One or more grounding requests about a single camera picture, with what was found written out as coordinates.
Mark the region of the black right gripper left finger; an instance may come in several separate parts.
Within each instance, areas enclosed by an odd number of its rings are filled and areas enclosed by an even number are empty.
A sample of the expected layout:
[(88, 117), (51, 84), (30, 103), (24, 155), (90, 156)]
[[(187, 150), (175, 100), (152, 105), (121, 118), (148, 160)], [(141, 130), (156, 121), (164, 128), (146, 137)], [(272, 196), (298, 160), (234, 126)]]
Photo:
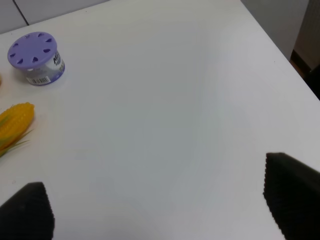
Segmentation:
[(51, 240), (55, 216), (45, 185), (30, 182), (0, 206), (2, 240)]

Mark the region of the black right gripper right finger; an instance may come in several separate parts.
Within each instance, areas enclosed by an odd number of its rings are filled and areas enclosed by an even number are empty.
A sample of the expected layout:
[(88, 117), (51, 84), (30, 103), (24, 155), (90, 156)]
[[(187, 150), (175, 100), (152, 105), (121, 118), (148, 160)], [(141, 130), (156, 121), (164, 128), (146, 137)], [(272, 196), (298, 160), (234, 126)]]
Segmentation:
[(320, 238), (320, 173), (283, 153), (266, 154), (263, 196), (287, 240)]

